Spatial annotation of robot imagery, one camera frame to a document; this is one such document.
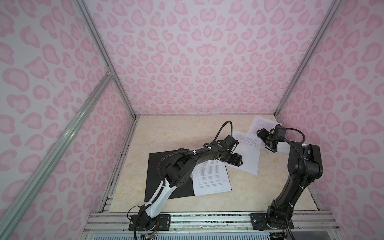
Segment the large text sheet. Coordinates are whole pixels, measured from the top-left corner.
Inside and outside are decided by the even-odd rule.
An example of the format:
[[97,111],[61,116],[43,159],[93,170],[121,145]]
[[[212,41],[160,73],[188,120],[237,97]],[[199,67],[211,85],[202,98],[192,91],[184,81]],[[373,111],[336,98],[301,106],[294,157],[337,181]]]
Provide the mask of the large text sheet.
[[235,149],[235,153],[243,157],[243,164],[240,167],[229,164],[226,164],[226,166],[257,175],[262,140],[256,135],[242,133],[239,131],[234,131],[233,137],[239,141],[239,145]]

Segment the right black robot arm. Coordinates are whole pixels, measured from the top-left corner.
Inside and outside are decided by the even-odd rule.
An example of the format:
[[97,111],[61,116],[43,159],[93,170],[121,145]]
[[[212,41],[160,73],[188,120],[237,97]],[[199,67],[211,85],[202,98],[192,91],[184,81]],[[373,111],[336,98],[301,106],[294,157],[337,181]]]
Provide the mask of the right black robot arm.
[[292,217],[295,204],[303,191],[323,174],[320,147],[305,144],[305,134],[294,128],[278,124],[273,129],[260,129],[257,136],[265,148],[273,153],[288,155],[288,179],[279,194],[268,206],[265,214],[250,214],[253,229],[283,230],[294,228]]

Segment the red and black folder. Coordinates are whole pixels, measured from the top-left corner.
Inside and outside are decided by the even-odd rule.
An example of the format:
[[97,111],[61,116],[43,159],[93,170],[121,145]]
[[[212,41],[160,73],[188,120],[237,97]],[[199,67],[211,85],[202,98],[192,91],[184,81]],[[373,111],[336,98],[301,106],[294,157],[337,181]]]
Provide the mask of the red and black folder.
[[222,147],[150,153],[145,202],[157,196],[157,187],[177,187],[170,199],[230,192],[225,164],[239,167],[242,156]]

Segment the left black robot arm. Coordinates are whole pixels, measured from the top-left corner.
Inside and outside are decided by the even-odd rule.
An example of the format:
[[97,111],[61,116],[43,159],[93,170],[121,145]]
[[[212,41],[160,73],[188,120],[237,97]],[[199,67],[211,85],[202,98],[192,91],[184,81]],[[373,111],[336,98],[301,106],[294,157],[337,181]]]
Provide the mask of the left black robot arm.
[[219,160],[240,167],[243,164],[242,156],[234,152],[238,145],[239,141],[228,135],[224,140],[206,143],[200,149],[180,148],[163,157],[157,167],[161,179],[159,186],[150,200],[140,206],[139,212],[131,217],[132,231],[139,229],[149,231],[157,225],[157,218],[166,201],[177,188],[189,180],[197,165],[210,160]]

